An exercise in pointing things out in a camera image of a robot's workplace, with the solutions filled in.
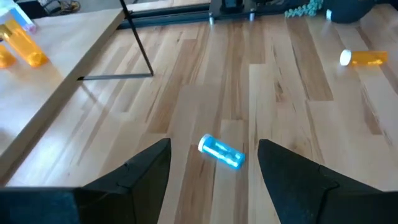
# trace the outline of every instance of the white bottle cap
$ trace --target white bottle cap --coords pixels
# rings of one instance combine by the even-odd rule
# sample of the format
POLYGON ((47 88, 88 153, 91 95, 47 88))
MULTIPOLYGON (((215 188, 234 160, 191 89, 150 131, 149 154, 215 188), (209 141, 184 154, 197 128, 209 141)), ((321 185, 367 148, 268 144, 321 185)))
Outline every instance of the white bottle cap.
POLYGON ((331 20, 331 11, 328 9, 328 10, 326 10, 326 19, 327 20, 331 20))
POLYGON ((342 66, 347 66, 349 62, 351 61, 352 53, 350 50, 343 50, 343 52, 340 55, 340 65, 342 66))
POLYGON ((203 145, 205 143, 205 141, 210 138, 211 135, 210 134, 205 134, 199 141, 199 145, 198 145, 198 149, 200 152, 203 152, 203 145))

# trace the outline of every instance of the transparent bottle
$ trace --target transparent bottle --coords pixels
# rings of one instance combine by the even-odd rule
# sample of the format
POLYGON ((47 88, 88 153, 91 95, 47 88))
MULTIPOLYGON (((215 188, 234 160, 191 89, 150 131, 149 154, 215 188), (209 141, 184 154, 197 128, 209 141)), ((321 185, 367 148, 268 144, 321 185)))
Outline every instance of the transparent bottle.
POLYGON ((34 34, 36 32, 36 25, 34 22, 14 0, 0 0, 0 9, 2 9, 2 11, 9 11, 18 24, 28 33, 34 34))
POLYGON ((205 134, 199 142, 198 149, 238 169, 244 162, 245 155, 231 146, 217 140, 210 134, 205 134))
POLYGON ((16 61, 16 58, 7 50, 7 48, 3 44, 0 44, 0 68, 8 68, 16 61))
POLYGON ((0 16, 0 36, 31 67, 37 68, 48 62, 49 59, 47 56, 16 22, 10 12, 6 12, 0 16))

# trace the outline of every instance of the light blue cylinder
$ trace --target light blue cylinder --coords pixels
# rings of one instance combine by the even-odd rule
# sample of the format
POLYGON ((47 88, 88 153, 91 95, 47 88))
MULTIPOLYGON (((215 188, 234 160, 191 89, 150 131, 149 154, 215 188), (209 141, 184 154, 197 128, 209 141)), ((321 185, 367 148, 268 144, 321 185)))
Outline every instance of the light blue cylinder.
POLYGON ((244 162, 245 155, 229 145, 217 140, 210 134, 205 134, 199 142, 200 152, 207 153, 234 169, 239 169, 244 162))

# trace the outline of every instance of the black bar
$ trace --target black bar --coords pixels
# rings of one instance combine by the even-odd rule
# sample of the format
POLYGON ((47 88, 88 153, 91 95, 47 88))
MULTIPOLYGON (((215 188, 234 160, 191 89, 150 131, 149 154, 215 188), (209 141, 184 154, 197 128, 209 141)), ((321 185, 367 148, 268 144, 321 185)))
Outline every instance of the black bar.
POLYGON ((189 6, 175 6, 175 7, 168 7, 168 8, 163 8, 163 9, 151 9, 151 10, 134 12, 134 13, 130 13, 130 16, 133 19, 142 18, 142 17, 151 17, 151 16, 169 16, 171 14, 208 11, 209 7, 210 7, 210 3, 194 4, 194 5, 189 5, 189 6))
POLYGON ((89 75, 85 77, 79 77, 77 81, 114 80, 114 79, 149 78, 149 77, 152 77, 152 74, 138 73, 138 74, 122 74, 122 75, 89 75))
MULTIPOLYGON (((208 12, 190 12, 184 14, 175 14, 167 16, 152 16, 142 17, 134 19, 134 25, 136 27, 147 27, 147 26, 165 26, 170 24, 184 24, 191 22, 205 22, 209 18, 208 12)), ((122 22, 118 29, 129 29, 130 25, 128 21, 122 22)))
POLYGON ((148 68, 149 68, 150 74, 151 74, 152 76, 154 76, 154 70, 152 69, 152 66, 150 65, 148 56, 147 56, 147 54, 145 53, 144 46, 142 46, 141 40, 140 40, 140 38, 139 38, 139 36, 138 36, 138 33, 137 33, 137 29, 136 29, 134 23, 132 22, 132 19, 131 19, 131 16, 130 16, 130 12, 127 10, 126 3, 124 2, 124 0, 120 0, 120 4, 122 5, 124 15, 126 16, 127 21, 129 22, 129 24, 130 24, 130 26, 131 26, 132 32, 134 33, 134 36, 136 37, 138 46, 139 46, 139 48, 140 48, 140 50, 141 50, 141 52, 142 52, 142 56, 144 56, 144 59, 145 59, 145 62, 146 62, 146 64, 147 64, 148 68))

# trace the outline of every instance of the table surface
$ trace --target table surface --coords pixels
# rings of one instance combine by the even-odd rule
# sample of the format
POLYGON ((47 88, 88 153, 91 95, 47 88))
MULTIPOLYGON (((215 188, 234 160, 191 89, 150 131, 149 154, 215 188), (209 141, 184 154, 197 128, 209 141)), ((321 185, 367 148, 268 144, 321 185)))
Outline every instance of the table surface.
POLYGON ((128 4, 127 8, 133 11, 163 9, 168 7, 189 6, 194 4, 210 3, 210 0, 161 0, 137 4, 128 4))
MULTIPOLYGON (((98 52, 94 46, 105 43, 122 20, 121 9, 35 20, 39 28, 32 38, 50 63, 30 68, 17 57, 17 64, 8 70, 0 70, 0 157, 10 150, 10 145, 39 115, 39 110, 51 103, 49 98, 61 85, 71 88, 69 85, 75 85, 76 78, 84 75, 81 72, 85 66, 79 67, 79 63, 90 61, 90 57, 98 52)), ((28 136, 32 137, 37 128, 30 129, 31 134, 23 136, 22 141, 30 140, 28 136)))
MULTIPOLYGON (((381 190, 398 190, 398 12, 361 22, 283 15, 139 29, 154 78, 84 82, 9 186, 85 185, 164 137, 172 163, 159 223, 278 223, 257 160, 270 139, 381 190), (340 67, 343 49, 388 50, 381 67, 340 67), (243 151, 231 170, 198 152, 210 133, 243 151)), ((142 72, 130 30, 98 73, 142 72)))

